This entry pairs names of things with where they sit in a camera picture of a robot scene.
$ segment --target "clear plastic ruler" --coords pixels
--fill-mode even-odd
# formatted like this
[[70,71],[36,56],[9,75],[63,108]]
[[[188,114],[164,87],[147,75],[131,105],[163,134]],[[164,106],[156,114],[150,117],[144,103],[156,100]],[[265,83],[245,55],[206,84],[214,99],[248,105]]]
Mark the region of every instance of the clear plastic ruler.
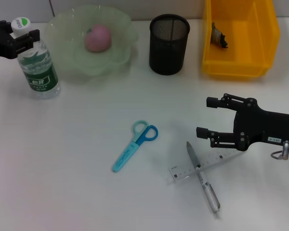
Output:
[[[229,158],[240,155],[244,152],[238,151],[237,149],[228,149],[228,148],[214,148],[214,152],[210,154],[197,155],[201,163],[203,170],[217,165]],[[180,167],[173,166],[169,168],[169,172],[175,181],[183,180],[189,176],[192,176],[196,173],[196,170],[193,167]]]

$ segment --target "bottle cap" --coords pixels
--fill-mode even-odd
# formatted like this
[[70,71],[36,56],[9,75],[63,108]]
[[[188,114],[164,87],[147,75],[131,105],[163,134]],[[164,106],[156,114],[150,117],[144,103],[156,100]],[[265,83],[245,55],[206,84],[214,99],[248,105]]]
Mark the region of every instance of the bottle cap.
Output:
[[25,35],[32,30],[30,20],[25,17],[15,18],[12,21],[11,26],[16,38]]

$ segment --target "black mesh pen holder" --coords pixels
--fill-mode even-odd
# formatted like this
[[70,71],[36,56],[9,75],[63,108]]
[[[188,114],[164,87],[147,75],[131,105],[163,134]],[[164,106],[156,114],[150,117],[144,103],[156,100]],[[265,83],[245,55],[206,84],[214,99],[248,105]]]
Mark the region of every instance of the black mesh pen holder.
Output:
[[153,71],[173,75],[182,69],[190,26],[175,14],[163,14],[150,24],[150,58]]

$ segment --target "wall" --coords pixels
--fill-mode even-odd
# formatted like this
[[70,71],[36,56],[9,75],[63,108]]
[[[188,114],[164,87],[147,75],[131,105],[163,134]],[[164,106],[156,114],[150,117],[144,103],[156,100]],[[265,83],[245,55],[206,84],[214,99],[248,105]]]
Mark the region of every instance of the wall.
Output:
[[[51,0],[55,14],[84,3],[115,6],[134,20],[150,20],[163,13],[201,18],[204,0]],[[289,17],[289,0],[273,0],[277,16]],[[49,0],[0,0],[0,20],[25,16],[32,22],[48,22],[53,14]]]

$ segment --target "yellow storage box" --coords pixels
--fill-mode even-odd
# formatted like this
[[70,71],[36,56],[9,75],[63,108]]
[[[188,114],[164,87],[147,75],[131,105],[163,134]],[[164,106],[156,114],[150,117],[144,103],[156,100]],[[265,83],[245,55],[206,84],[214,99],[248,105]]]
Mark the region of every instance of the yellow storage box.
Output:
[[[212,23],[228,49],[210,43]],[[272,67],[280,31],[272,0],[206,0],[202,71],[221,80],[250,80]]]

